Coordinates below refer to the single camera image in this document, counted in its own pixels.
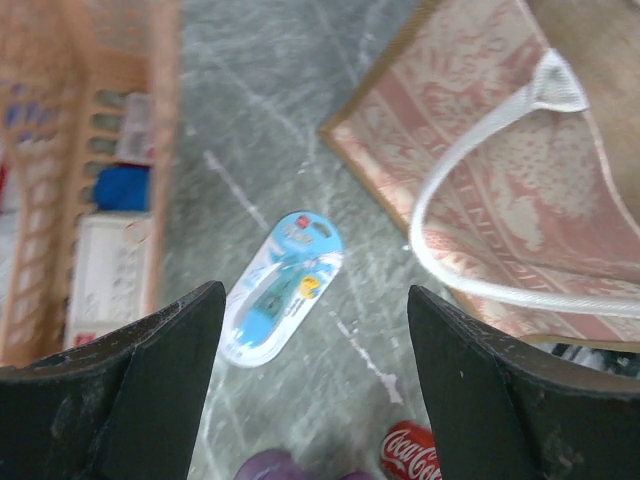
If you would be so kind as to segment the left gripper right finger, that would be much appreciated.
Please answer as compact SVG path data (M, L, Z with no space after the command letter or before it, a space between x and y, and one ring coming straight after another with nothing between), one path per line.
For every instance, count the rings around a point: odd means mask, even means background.
M546 353L420 286L407 314L444 478L638 478L638 380Z

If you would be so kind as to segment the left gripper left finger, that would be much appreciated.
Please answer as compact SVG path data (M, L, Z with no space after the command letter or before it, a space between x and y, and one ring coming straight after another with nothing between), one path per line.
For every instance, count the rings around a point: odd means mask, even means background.
M2 368L2 478L186 478L225 301L210 281L92 342Z

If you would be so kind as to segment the red cola can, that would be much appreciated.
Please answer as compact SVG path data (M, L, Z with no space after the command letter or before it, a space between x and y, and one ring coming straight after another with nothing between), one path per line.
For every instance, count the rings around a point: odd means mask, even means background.
M387 479L442 478L432 432L413 421L400 421L388 430L381 443L379 458Z

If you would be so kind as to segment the burlap canvas tote bag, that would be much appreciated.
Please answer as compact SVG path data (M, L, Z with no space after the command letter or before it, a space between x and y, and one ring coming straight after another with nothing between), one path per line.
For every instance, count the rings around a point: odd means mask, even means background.
M453 273L639 301L639 5L421 1L323 140Z

